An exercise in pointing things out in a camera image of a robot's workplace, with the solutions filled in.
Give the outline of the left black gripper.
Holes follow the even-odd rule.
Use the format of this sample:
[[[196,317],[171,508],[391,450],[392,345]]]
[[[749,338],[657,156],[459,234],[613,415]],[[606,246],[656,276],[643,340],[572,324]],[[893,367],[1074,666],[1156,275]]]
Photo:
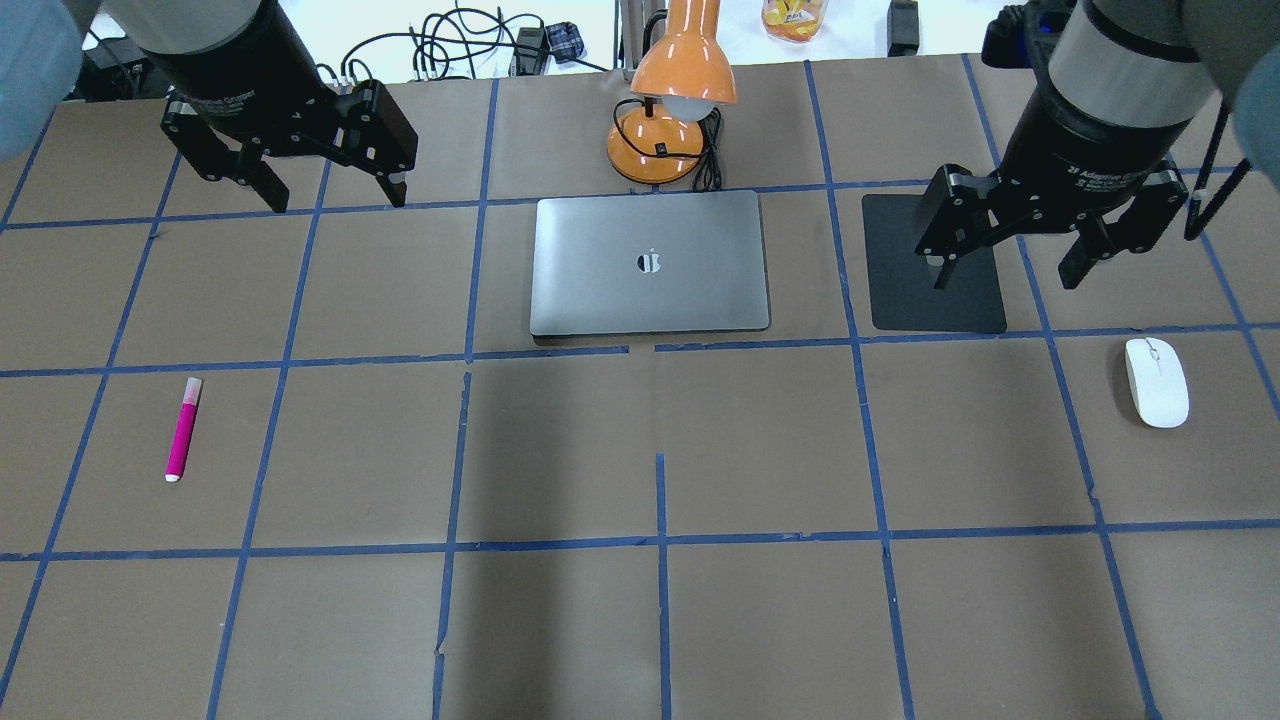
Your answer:
[[[384,83],[330,86],[274,40],[163,54],[160,69],[173,86],[161,131],[205,179],[233,178],[282,214],[291,191],[265,155],[320,156],[375,177],[393,208],[406,205],[419,136]]]

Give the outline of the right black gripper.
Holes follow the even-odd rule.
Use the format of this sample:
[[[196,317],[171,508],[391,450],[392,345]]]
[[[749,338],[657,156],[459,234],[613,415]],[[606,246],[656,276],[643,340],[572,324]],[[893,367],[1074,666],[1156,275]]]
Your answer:
[[[1117,252],[1148,252],[1187,199],[1166,159],[1185,128],[1125,128],[1030,100],[991,173],[948,163],[932,177],[914,251],[931,261],[933,290],[947,288],[960,258],[1014,234],[1076,232],[1059,263],[1065,290]]]

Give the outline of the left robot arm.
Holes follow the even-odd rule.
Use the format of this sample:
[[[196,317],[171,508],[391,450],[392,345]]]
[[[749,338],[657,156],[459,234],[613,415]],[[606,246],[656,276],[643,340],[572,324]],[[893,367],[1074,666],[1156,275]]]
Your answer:
[[[110,1],[108,14],[169,81],[161,131],[205,181],[291,192],[269,158],[325,158],[375,178],[401,208],[419,136],[376,79],[325,82],[276,1]]]

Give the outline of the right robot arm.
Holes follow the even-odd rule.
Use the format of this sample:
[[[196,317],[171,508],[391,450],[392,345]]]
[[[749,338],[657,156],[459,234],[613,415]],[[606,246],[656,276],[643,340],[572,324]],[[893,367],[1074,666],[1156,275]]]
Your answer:
[[[957,261],[1016,234],[1076,233],[1076,288],[1101,261],[1148,252],[1181,208],[1194,238],[1253,169],[1277,178],[1275,1],[1028,1],[989,23],[982,59],[1036,87],[988,176],[942,165],[916,214],[916,254],[942,290]],[[1242,160],[1220,191],[1185,187],[1169,150],[1210,96]]]

